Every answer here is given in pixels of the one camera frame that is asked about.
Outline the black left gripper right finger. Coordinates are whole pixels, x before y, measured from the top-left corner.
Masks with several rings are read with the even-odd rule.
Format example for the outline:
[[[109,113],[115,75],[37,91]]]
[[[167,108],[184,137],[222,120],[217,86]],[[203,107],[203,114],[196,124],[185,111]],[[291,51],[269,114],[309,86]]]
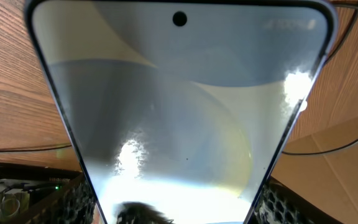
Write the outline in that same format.
[[[249,224],[340,224],[273,177],[264,184]]]

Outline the blue Galaxy smartphone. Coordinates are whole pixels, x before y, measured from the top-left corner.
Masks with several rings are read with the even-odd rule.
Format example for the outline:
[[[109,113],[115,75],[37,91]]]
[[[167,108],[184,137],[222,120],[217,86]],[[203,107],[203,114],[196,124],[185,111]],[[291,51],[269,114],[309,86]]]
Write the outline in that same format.
[[[337,33],[327,1],[26,1],[106,223],[246,223]]]

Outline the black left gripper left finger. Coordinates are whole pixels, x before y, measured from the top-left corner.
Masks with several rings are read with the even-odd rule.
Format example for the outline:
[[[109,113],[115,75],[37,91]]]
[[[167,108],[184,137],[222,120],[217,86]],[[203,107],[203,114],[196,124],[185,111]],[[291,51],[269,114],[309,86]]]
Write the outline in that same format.
[[[92,224],[95,206],[96,198],[81,174],[8,224]]]

